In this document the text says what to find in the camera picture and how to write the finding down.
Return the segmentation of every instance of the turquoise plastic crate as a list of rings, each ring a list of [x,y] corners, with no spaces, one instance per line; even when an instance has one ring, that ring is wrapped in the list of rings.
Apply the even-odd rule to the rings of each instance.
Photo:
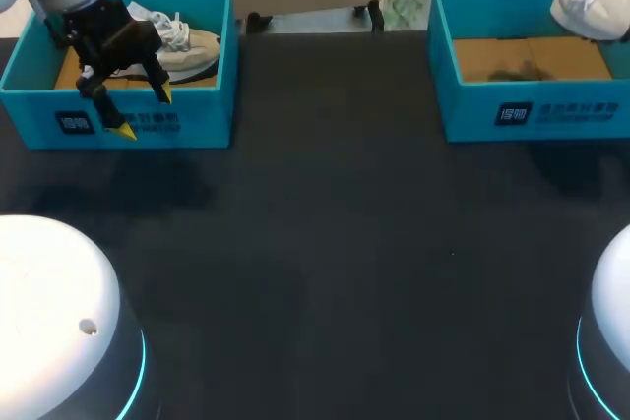
[[[66,51],[57,50],[46,27],[31,18],[0,82],[0,98],[29,149],[226,148],[229,145],[238,62],[238,30],[232,1],[135,1],[171,18],[179,12],[191,28],[220,35],[216,86],[173,89],[170,105],[159,103],[150,88],[111,90],[111,98],[128,117],[138,141],[121,138],[102,129],[92,102],[81,98],[77,90],[53,90]],[[60,123],[63,117],[85,125],[81,118],[86,116],[93,134],[64,133]]]
[[[630,137],[630,45],[600,45],[613,81],[465,83],[453,40],[565,36],[552,0],[433,0],[429,62],[450,142]]]

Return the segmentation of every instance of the blue led ring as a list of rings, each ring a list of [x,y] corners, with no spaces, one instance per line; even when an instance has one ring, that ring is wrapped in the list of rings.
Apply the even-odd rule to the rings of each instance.
[[[582,362],[582,354],[580,352],[580,327],[581,326],[582,326],[582,319],[580,319],[580,321],[578,322],[578,334],[576,337],[576,346],[578,347],[578,361],[580,362],[580,369],[582,369],[582,375],[584,376],[584,380],[587,382],[587,386],[589,386],[589,389],[591,390],[595,398],[598,400],[599,404],[603,407],[603,409],[606,412],[608,412],[608,415],[610,415],[614,420],[621,420],[618,416],[616,416],[612,412],[612,410],[610,410],[610,408],[608,408],[605,402],[601,399],[598,392],[593,387],[593,384],[591,384],[591,380],[589,379],[589,376],[587,375],[586,369],[584,369],[584,363]]]

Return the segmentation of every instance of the cardboard box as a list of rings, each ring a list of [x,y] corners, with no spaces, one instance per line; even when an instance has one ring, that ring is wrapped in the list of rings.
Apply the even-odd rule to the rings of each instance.
[[[456,39],[465,83],[610,81],[598,47],[581,38]]]
[[[447,140],[630,137],[630,46],[571,35],[553,0],[433,0],[429,62]]]
[[[229,146],[238,62],[232,1],[135,1],[171,18],[179,12],[191,28],[219,34],[217,76],[174,87],[171,104],[159,103],[147,83],[107,80],[111,99],[138,138],[124,139],[102,128],[93,103],[76,90],[80,74],[76,56],[58,50],[46,27],[31,18],[0,82],[0,98],[31,150]]]

